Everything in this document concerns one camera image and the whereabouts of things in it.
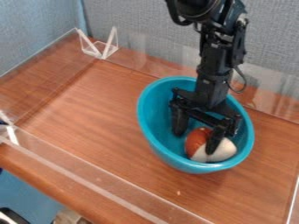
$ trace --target metal bracket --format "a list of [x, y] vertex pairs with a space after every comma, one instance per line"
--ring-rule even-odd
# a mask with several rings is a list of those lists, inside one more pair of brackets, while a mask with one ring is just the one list
[[80, 48], [87, 55], [96, 59], [106, 60], [118, 51], [118, 28], [115, 26], [111, 29], [107, 43], [102, 41], [92, 43], [86, 33], [80, 29], [76, 30], [79, 33]]

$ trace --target wooden surface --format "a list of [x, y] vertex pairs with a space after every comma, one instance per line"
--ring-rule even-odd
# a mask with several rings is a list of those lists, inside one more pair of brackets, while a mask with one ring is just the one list
[[[39, 108], [31, 110], [23, 106], [24, 95], [18, 89], [26, 91], [30, 87], [32, 93], [42, 88], [47, 93], [52, 90], [51, 86], [42, 87], [39, 81], [50, 81], [48, 75], [54, 79], [62, 75], [62, 71], [52, 69], [67, 61], [56, 59], [52, 64], [59, 57], [55, 55], [63, 53], [68, 63], [75, 60], [72, 50], [78, 41], [66, 41], [68, 47], [54, 49], [59, 54], [42, 56], [28, 64], [18, 71], [18, 79], [6, 78], [6, 85], [11, 86], [2, 86], [0, 91], [3, 99], [14, 98], [14, 110], [6, 110], [22, 118], [18, 125], [215, 223], [283, 223], [298, 175], [298, 125], [249, 109], [257, 131], [249, 159], [229, 171], [199, 176], [185, 174], [154, 155], [137, 122], [137, 100], [146, 85], [155, 81], [154, 76], [109, 62], [91, 61], [88, 66], [74, 68], [72, 79], [63, 82], [56, 94], [34, 97], [28, 93], [28, 105], [36, 98], [43, 99]], [[78, 171], [70, 158], [47, 149], [42, 151]], [[0, 166], [95, 223], [147, 223], [74, 178], [7, 145], [0, 146]], [[82, 169], [92, 177], [90, 168]]]

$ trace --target white object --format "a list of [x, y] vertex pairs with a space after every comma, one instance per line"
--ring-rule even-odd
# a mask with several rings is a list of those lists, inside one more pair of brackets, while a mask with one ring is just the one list
[[102, 41], [91, 43], [86, 33], [80, 29], [76, 30], [79, 33], [80, 48], [87, 55], [96, 59], [106, 60], [118, 51], [118, 28], [115, 26], [111, 29], [107, 43]]
[[206, 145], [203, 144], [197, 152], [194, 153], [191, 160], [209, 163], [209, 162], [221, 162], [230, 159], [238, 152], [237, 145], [225, 137], [219, 143], [219, 147], [213, 155], [207, 155], [206, 153]]
[[18, 224], [10, 217], [0, 213], [0, 220], [7, 221], [10, 224]]

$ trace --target wooden table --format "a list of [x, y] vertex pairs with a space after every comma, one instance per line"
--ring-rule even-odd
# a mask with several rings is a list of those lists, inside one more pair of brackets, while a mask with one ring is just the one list
[[[123, 49], [119, 57], [127, 53]], [[177, 171], [151, 152], [137, 121], [138, 97], [157, 80], [146, 74], [149, 67], [158, 65], [161, 75], [190, 71], [167, 63], [149, 57], [137, 71], [95, 60], [82, 54], [74, 36], [46, 50], [0, 80], [0, 109], [26, 131], [91, 163], [80, 166], [78, 158], [27, 142], [38, 155], [68, 166], [92, 185], [4, 143], [0, 166], [95, 223], [149, 223], [92, 188], [103, 181], [95, 166], [211, 222], [286, 222], [298, 176], [299, 126], [249, 108], [257, 131], [249, 159], [207, 175]]]

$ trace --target gray wall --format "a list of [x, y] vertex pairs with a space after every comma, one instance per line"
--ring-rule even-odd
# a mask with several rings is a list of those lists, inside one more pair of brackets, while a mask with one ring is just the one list
[[[298, 0], [245, 0], [245, 3], [251, 20], [247, 62], [299, 76]], [[146, 49], [150, 54], [174, 61], [182, 60], [178, 58], [182, 49], [175, 51], [173, 42], [199, 45], [193, 28], [171, 21], [165, 0], [84, 0], [84, 6], [90, 34], [99, 39], [107, 37], [113, 25], [123, 33], [142, 32], [151, 36]]]
[[0, 1], [0, 75], [80, 22], [74, 0]]

